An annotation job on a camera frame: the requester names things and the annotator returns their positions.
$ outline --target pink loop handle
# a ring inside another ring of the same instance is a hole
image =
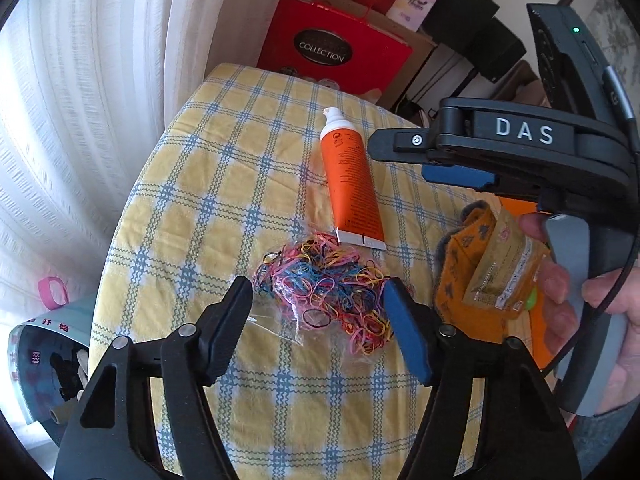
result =
[[[62,287],[62,294],[65,297],[65,303],[59,304],[56,300],[53,299],[53,295],[51,293],[51,282],[56,282]],[[38,282],[38,293],[40,294],[40,300],[42,304],[45,306],[47,310],[56,310],[61,306],[65,306],[69,303],[69,294],[66,292],[65,283],[56,276],[47,276],[46,278],[42,278]]]

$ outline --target white curtain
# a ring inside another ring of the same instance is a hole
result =
[[[20,0],[0,31],[0,334],[44,311],[45,276],[97,290],[165,125],[207,68],[255,65],[277,2]]]

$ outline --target black speaker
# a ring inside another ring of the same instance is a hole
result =
[[[436,0],[420,28],[462,54],[499,8],[493,0]]]
[[[480,74],[497,82],[527,53],[520,38],[497,18],[476,34],[462,53]]]

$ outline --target white pump cap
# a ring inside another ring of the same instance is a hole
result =
[[[320,140],[322,140],[324,136],[329,132],[338,130],[340,128],[348,128],[349,130],[356,131],[356,127],[344,118],[344,115],[340,111],[340,108],[336,108],[333,106],[330,108],[325,108],[323,113],[326,116],[326,126],[322,129],[322,132],[320,132]]]

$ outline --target colorful rubber band pile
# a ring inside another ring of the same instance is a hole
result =
[[[276,298],[284,316],[304,330],[340,323],[353,354],[371,355],[393,336],[382,307],[385,275],[328,233],[315,233],[265,254],[254,275],[254,289]]]

